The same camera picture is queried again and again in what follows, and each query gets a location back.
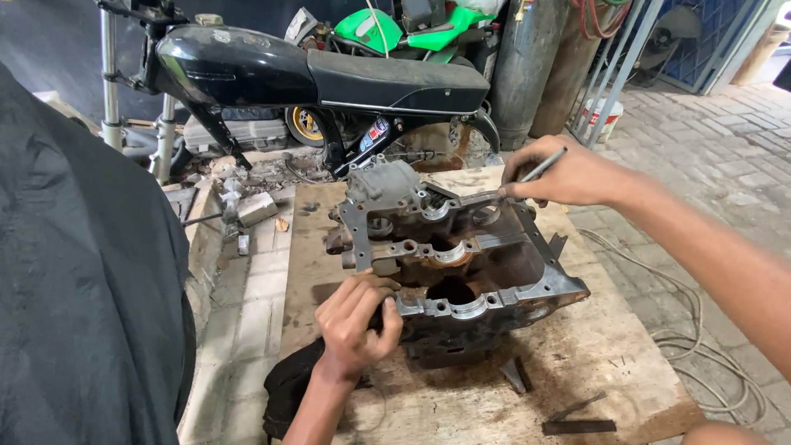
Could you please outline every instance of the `grey wall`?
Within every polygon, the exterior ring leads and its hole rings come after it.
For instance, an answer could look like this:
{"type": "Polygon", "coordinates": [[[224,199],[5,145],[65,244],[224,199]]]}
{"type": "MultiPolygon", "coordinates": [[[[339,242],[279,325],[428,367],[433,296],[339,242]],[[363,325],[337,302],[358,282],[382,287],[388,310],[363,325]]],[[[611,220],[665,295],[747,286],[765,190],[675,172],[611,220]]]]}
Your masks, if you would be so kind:
{"type": "MultiPolygon", "coordinates": [[[[390,10],[390,0],[373,0],[390,10]]],[[[216,13],[231,26],[282,36],[305,6],[320,21],[337,23],[365,7],[365,0],[176,0],[188,17],[216,13]]],[[[119,18],[118,68],[138,70],[143,29],[119,18]]],[[[103,114],[99,10],[93,0],[0,2],[0,62],[31,91],[58,90],[61,98],[99,122],[103,114]]],[[[153,120],[161,98],[119,87],[122,116],[153,120]]]]}

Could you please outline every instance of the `green motorcycle fairing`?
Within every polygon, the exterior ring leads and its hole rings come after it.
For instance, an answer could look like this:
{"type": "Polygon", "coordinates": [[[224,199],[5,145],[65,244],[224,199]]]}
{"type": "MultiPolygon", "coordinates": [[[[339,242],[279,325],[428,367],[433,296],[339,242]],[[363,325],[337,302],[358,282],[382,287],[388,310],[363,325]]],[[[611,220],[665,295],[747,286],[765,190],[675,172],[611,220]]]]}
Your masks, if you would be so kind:
{"type": "Polygon", "coordinates": [[[448,16],[448,23],[408,36],[407,43],[413,48],[440,51],[451,43],[453,39],[457,38],[459,34],[467,31],[473,23],[496,17],[497,14],[484,14],[480,11],[456,6],[448,16]]]}
{"type": "Polygon", "coordinates": [[[384,33],[384,41],[379,33],[379,27],[373,20],[371,10],[359,10],[344,18],[335,26],[335,34],[344,39],[354,40],[364,44],[368,48],[384,53],[384,42],[388,44],[388,51],[392,51],[397,45],[403,31],[395,20],[381,10],[373,10],[379,20],[379,25],[384,33]]]}

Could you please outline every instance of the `cloth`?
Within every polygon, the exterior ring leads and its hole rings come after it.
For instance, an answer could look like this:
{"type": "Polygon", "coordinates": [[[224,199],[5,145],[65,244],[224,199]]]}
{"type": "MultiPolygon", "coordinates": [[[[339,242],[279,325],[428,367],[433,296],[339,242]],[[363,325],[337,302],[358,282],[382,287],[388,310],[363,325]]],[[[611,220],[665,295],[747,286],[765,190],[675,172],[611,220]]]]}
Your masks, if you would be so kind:
{"type": "Polygon", "coordinates": [[[148,172],[0,64],[0,443],[178,444],[188,249],[148,172]]]}

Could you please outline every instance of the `screwdriver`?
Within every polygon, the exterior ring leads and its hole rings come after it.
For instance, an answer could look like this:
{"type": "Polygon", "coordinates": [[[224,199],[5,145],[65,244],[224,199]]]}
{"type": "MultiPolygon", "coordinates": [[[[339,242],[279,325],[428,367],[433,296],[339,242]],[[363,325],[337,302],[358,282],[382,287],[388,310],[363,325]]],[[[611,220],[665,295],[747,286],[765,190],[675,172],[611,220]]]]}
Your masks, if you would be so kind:
{"type": "Polygon", "coordinates": [[[544,173],[544,170],[552,167],[553,164],[555,164],[558,159],[560,159],[560,157],[563,156],[563,154],[568,150],[569,149],[566,148],[566,146],[563,146],[563,148],[560,149],[558,153],[555,153],[549,158],[544,159],[543,162],[538,164],[537,167],[535,167],[533,170],[530,170],[530,173],[524,175],[522,179],[519,180],[519,182],[527,182],[536,179],[541,173],[544,173]]]}

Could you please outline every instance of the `plywood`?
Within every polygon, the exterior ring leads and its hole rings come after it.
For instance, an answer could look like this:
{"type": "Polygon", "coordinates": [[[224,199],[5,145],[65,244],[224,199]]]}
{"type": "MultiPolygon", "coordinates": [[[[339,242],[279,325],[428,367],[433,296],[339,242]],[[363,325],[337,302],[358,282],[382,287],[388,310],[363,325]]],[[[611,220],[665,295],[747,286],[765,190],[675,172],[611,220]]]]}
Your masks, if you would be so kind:
{"type": "MultiPolygon", "coordinates": [[[[431,173],[427,181],[460,195],[496,189],[501,167],[431,173]]],[[[297,187],[281,357],[319,334],[313,311],[350,271],[324,252],[335,224],[327,212],[343,199],[343,183],[297,187]],[[302,207],[318,205],[317,211],[302,207]]],[[[545,237],[569,235],[560,257],[591,298],[505,336],[490,361],[433,371],[411,370],[403,351],[370,371],[372,389],[356,390],[333,443],[651,443],[687,431],[703,415],[642,323],[585,246],[561,206],[539,210],[545,237]],[[519,356],[535,390],[519,396],[498,370],[519,356]],[[545,437],[552,413],[591,397],[607,397],[570,419],[612,419],[615,433],[545,437]]]]}

